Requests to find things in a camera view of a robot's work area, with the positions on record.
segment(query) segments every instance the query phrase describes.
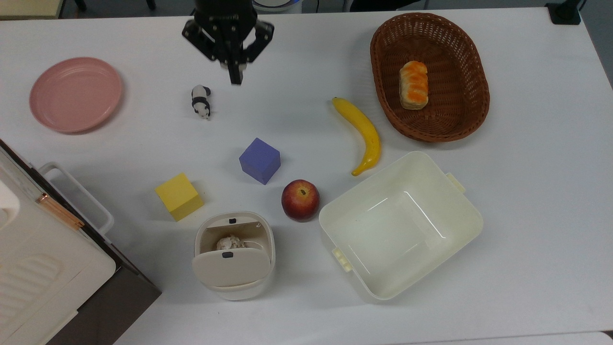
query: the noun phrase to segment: bread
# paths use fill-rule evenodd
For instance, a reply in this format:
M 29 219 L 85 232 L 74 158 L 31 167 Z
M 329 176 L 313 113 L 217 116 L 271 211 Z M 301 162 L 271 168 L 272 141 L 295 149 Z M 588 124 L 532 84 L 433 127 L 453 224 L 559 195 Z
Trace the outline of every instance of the bread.
M 428 69 L 419 61 L 409 61 L 400 69 L 400 102 L 409 110 L 428 104 Z

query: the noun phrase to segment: pink plate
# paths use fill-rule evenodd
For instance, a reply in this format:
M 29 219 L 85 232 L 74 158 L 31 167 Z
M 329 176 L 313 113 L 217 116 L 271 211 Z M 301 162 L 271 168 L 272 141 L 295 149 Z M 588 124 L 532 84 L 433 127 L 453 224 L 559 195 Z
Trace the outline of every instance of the pink plate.
M 43 126 L 62 133 L 88 130 L 106 120 L 121 98 L 121 79 L 95 58 L 64 60 L 47 69 L 30 92 L 30 110 Z

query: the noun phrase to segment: toy panda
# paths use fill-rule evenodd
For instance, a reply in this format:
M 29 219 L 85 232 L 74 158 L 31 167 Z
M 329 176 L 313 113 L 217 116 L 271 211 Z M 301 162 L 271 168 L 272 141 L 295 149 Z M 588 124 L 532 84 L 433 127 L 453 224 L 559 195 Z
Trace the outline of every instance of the toy panda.
M 211 89 L 202 85 L 196 85 L 192 89 L 192 107 L 194 111 L 202 118 L 211 116 L 211 105 L 208 103 L 207 97 L 211 95 Z

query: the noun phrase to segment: robotic arm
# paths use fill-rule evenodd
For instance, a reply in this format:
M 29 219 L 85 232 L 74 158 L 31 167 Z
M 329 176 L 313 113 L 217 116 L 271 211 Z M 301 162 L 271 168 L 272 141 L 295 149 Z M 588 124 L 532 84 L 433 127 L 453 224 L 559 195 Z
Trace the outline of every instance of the robotic arm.
M 255 28 L 256 40 L 247 48 L 243 41 Z M 196 0 L 194 19 L 183 28 L 183 37 L 209 60 L 219 60 L 240 85 L 243 70 L 266 48 L 275 27 L 257 19 L 251 0 Z

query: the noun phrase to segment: crumpled paper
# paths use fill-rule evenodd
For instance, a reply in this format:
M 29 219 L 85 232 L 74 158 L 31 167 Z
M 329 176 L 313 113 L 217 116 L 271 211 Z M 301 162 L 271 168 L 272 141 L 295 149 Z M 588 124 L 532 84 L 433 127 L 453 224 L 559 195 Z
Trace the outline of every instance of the crumpled paper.
M 230 235 L 228 237 L 222 238 L 217 242 L 217 250 L 227 250 L 227 249 L 236 249 L 236 248 L 245 248 L 245 243 L 241 241 L 240 238 Z

